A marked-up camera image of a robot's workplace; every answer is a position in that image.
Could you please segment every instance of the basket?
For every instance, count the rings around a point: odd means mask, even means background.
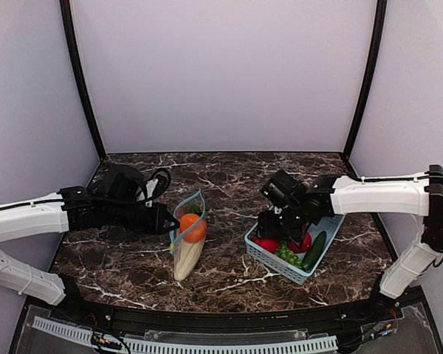
[[[322,231],[326,232],[326,242],[325,242],[325,248],[323,249],[323,253],[321,254],[317,263],[309,272],[302,271],[301,269],[293,266],[292,264],[289,264],[288,262],[282,260],[275,254],[267,251],[266,249],[263,249],[262,247],[252,242],[251,239],[253,238],[253,235],[256,233],[256,228],[258,224],[254,225],[251,228],[251,230],[244,236],[244,241],[246,242],[247,245],[247,253],[251,257],[257,259],[259,262],[271,268],[272,270],[277,271],[279,274],[284,275],[286,278],[289,278],[291,281],[299,285],[302,285],[309,277],[311,277],[315,273],[315,270],[317,269],[318,265],[325,256],[325,253],[328,251],[328,248],[332,244],[334,237],[338,233],[338,229],[343,223],[344,218],[345,218],[344,215],[337,215],[333,218],[323,218],[318,225],[311,225],[307,230],[310,236],[312,236],[312,242],[315,240],[318,234],[320,234],[320,232]],[[303,259],[305,253],[297,254],[297,256],[300,259]]]

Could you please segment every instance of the blue-trimmed plastic bag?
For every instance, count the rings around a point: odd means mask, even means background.
[[[174,210],[174,217],[180,221],[185,214],[189,213],[197,214],[199,216],[198,221],[182,233],[180,232],[181,229],[171,231],[170,233],[171,253],[174,255],[174,279],[178,282],[183,281],[189,276],[199,261],[200,254],[204,248],[207,235],[207,222],[205,220],[205,200],[201,190],[180,203]],[[195,228],[197,228],[199,232],[200,227],[203,226],[205,227],[203,238],[193,242],[191,235],[194,234],[191,234],[191,232]]]

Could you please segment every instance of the white wall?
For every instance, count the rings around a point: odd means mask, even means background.
[[[375,0],[74,0],[108,152],[341,151]]]
[[[0,204],[86,184],[98,158],[67,54],[58,0],[0,0]],[[47,269],[59,235],[0,247]],[[0,354],[24,297],[0,288]]]
[[[443,166],[443,0],[390,1],[364,121],[352,155],[367,176]],[[411,241],[409,215],[384,215],[395,246]],[[421,278],[443,339],[443,266]]]

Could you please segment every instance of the red tomato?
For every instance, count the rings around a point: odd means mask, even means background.
[[[274,238],[253,238],[253,242],[256,245],[261,246],[263,249],[266,249],[267,251],[274,253],[276,249],[279,247],[279,240],[276,240]]]
[[[289,241],[287,245],[294,253],[304,253],[309,250],[310,246],[312,246],[312,238],[310,237],[309,233],[306,232],[302,245],[292,241]]]

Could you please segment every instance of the plastic bag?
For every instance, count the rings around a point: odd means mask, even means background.
[[[182,217],[186,214],[192,215],[183,220]],[[193,214],[199,216],[198,220],[192,226],[184,227],[185,221],[190,221],[191,218],[196,220]],[[187,278],[199,261],[207,235],[205,215],[205,200],[201,190],[185,199],[174,210],[174,217],[181,221],[180,229],[170,233],[171,253],[174,255],[174,279],[178,282]]]

